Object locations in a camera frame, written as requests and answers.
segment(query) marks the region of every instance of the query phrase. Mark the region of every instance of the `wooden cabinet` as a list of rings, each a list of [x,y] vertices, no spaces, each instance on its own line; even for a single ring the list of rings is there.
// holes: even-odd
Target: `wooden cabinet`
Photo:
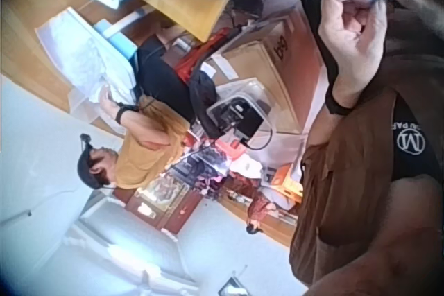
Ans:
[[[202,200],[201,194],[190,191],[188,186],[186,186],[176,196],[171,205],[166,210],[162,210],[144,196],[135,194],[136,190],[114,190],[114,196],[126,203],[126,210],[154,228],[158,230],[163,228],[172,234],[179,233],[198,203]]]

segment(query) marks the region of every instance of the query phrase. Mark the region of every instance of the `hand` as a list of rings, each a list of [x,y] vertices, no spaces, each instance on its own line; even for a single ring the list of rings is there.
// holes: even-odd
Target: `hand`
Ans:
[[[386,4],[381,0],[373,5],[369,0],[322,0],[321,15],[319,35],[339,68],[333,94],[344,107],[351,107],[381,62]],[[349,96],[354,101],[340,101]]]
[[[113,119],[116,118],[117,112],[119,111],[119,106],[112,99],[110,86],[104,85],[100,90],[99,103],[104,112],[106,112]]]

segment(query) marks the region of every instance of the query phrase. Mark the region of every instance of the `brown vest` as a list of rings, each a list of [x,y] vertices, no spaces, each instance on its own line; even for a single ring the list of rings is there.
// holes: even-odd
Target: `brown vest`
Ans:
[[[407,102],[443,170],[444,59],[383,59],[356,109],[330,141],[305,152],[304,197],[291,244],[294,275],[310,285],[361,256],[374,239],[391,183],[396,93]]]

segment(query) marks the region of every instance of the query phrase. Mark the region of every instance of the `black cable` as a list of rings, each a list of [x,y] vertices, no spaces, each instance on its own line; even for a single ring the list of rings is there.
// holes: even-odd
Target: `black cable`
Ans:
[[[273,138],[273,129],[271,128],[271,129],[270,129],[270,137],[268,138],[268,141],[266,142],[266,144],[263,145],[261,148],[253,148],[253,147],[250,147],[246,142],[244,142],[244,143],[242,143],[242,144],[243,144],[245,147],[247,147],[248,149],[251,149],[251,150],[262,150],[262,149],[264,149],[265,147],[267,147],[267,146],[270,144],[272,138]]]

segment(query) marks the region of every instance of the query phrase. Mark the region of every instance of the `person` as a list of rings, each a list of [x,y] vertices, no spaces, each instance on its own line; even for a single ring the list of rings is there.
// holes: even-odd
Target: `person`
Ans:
[[[182,141],[195,121],[188,86],[162,59],[178,26],[148,38],[137,50],[139,71],[134,93],[138,110],[113,101],[109,87],[100,93],[102,110],[127,129],[120,153],[87,143],[78,160],[86,185],[123,189],[144,187],[182,154]]]
[[[442,4],[301,1],[330,86],[301,164],[293,274],[310,296],[444,295]]]
[[[296,202],[294,200],[271,187],[259,186],[253,196],[253,201],[247,209],[246,231],[251,235],[261,232],[261,222],[270,211],[277,211],[278,209],[290,211],[295,205]]]

